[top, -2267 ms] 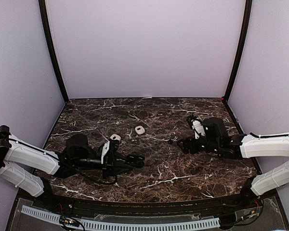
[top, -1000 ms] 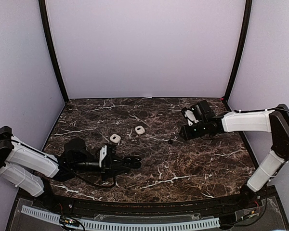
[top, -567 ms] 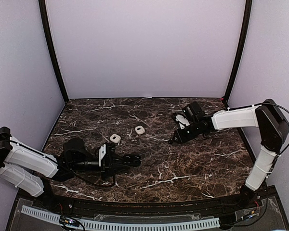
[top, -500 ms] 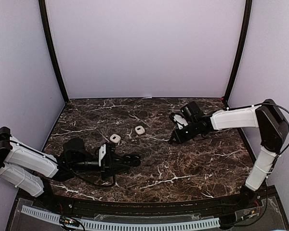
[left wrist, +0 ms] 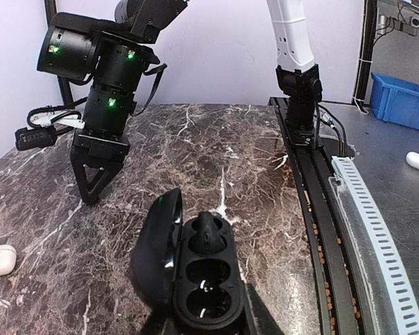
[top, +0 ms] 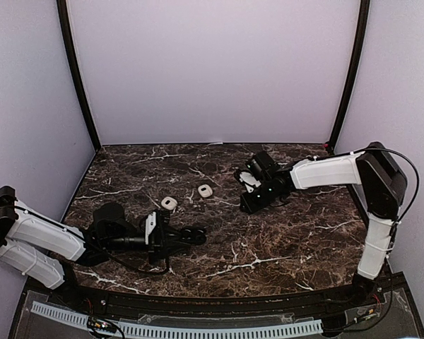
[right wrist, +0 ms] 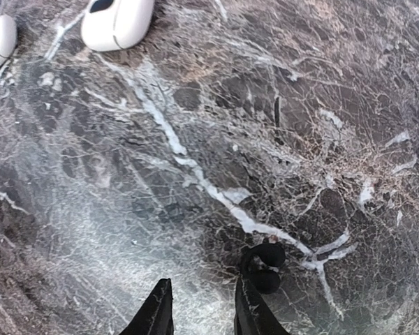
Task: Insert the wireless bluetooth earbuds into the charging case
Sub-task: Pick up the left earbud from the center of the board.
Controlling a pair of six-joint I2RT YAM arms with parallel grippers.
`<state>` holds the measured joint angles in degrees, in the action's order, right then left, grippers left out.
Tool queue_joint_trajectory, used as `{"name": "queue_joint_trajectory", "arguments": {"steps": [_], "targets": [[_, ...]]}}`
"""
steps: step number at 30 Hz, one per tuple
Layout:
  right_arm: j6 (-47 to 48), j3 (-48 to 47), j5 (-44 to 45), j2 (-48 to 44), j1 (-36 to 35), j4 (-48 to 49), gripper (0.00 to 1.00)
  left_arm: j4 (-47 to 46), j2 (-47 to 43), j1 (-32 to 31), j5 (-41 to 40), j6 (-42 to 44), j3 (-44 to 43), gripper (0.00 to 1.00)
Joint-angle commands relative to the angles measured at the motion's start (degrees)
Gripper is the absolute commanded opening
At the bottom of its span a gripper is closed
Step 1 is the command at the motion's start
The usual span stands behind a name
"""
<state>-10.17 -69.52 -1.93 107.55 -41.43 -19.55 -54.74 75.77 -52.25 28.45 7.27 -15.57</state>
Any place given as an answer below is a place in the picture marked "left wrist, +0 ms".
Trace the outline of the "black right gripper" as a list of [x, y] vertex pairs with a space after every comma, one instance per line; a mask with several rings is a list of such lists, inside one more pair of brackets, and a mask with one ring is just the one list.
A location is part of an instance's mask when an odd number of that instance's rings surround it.
[[104, 188], [122, 169], [130, 142], [125, 135], [95, 135], [91, 131], [76, 131], [71, 147], [71, 164], [85, 204], [97, 202]]

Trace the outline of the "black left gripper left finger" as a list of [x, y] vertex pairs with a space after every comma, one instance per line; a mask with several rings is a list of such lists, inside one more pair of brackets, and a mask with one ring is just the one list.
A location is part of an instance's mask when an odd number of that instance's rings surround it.
[[140, 335], [176, 335], [174, 318], [167, 310], [152, 311], [139, 332]]

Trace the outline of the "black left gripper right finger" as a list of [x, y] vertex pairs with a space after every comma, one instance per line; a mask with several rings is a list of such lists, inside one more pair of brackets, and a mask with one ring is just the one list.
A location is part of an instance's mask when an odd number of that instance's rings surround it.
[[270, 314], [263, 300], [250, 283], [245, 285], [244, 319], [242, 322], [243, 334], [280, 334], [279, 325]]

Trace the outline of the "black earbud charging case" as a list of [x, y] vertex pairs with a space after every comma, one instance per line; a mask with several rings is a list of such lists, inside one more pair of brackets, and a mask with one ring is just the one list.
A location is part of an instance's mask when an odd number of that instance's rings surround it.
[[233, 229], [215, 216], [223, 223], [219, 234], [226, 248], [197, 254], [189, 248], [197, 217], [184, 220], [180, 188], [155, 199], [131, 252], [131, 283], [146, 305], [170, 311], [184, 330], [229, 334], [244, 309]]

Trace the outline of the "white earbud charging case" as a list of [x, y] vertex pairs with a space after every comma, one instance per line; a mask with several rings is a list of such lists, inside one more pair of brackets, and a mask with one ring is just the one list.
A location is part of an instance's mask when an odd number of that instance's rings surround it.
[[17, 264], [17, 251], [9, 244], [0, 245], [0, 276], [10, 274]]

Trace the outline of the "small black earbud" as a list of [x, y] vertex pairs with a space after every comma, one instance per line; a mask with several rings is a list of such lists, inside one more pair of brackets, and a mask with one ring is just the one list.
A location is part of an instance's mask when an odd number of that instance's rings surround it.
[[212, 255], [222, 252], [226, 248], [224, 238], [219, 234], [223, 227], [222, 221], [208, 211], [202, 211], [192, 222], [191, 227], [196, 231], [189, 240], [189, 248], [201, 255]]

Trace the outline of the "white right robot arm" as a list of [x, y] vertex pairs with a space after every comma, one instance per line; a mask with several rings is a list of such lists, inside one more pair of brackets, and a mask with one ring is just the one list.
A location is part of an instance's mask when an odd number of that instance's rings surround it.
[[[84, 127], [73, 137], [71, 163], [82, 201], [93, 204], [122, 169], [130, 144], [124, 136], [136, 115], [142, 76], [161, 78], [165, 66], [152, 44], [187, 6], [185, 1], [120, 1], [114, 20], [57, 13], [51, 19], [37, 69], [90, 84], [82, 100]], [[277, 81], [288, 96], [284, 119], [293, 144], [318, 147], [322, 85], [301, 1], [269, 1], [277, 44]]]

